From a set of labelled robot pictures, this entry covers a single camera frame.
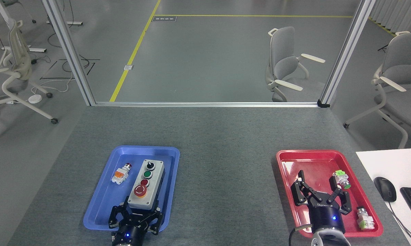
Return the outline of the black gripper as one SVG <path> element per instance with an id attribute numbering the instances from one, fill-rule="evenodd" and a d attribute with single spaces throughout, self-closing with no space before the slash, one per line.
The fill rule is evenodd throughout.
<path id="1" fill-rule="evenodd" d="M 151 212 L 147 221 L 132 220 L 132 215 L 128 212 L 128 204 L 113 206 L 109 216 L 109 228 L 119 229 L 112 232 L 112 246 L 141 246 L 146 232 L 158 235 L 163 223 L 164 214 L 160 208 Z M 121 214 L 122 219 L 118 221 L 117 216 Z"/>
<path id="2" fill-rule="evenodd" d="M 313 233 L 327 227 L 334 228 L 342 233 L 346 232 L 342 214 L 348 215 L 352 211 L 349 193 L 344 191 L 341 186 L 338 186 L 334 176 L 329 178 L 329 183 L 332 194 L 329 197 L 322 197 L 320 193 L 305 182 L 304 171 L 300 170 L 298 178 L 291 186 L 295 205 L 301 206 L 306 203 L 308 205 Z M 340 197 L 341 207 L 335 200 L 337 196 Z"/>

